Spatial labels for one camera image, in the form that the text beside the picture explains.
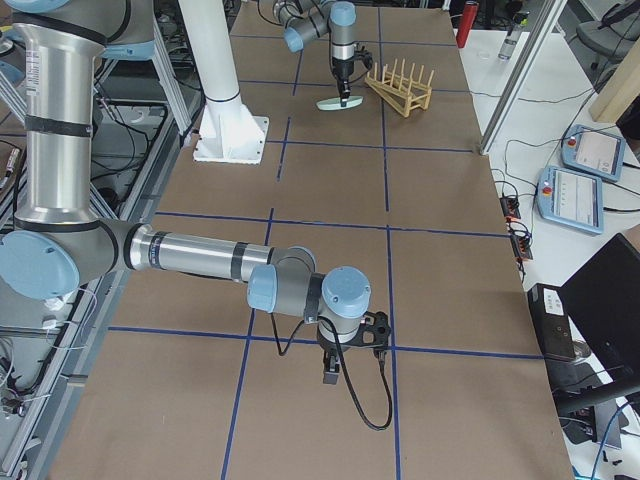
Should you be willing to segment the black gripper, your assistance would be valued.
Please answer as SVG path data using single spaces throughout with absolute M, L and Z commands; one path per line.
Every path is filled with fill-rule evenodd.
M 354 63 L 354 56 L 348 59 L 331 58 L 331 73 L 336 81 L 342 107 L 347 106 L 351 94 L 350 76 L 354 73 Z
M 334 336 L 332 333 L 329 333 L 329 337 L 326 337 L 321 330 L 318 330 L 317 340 L 324 351 L 323 383 L 326 385 L 336 385 L 340 378 L 340 366 L 342 362 L 339 359 Z

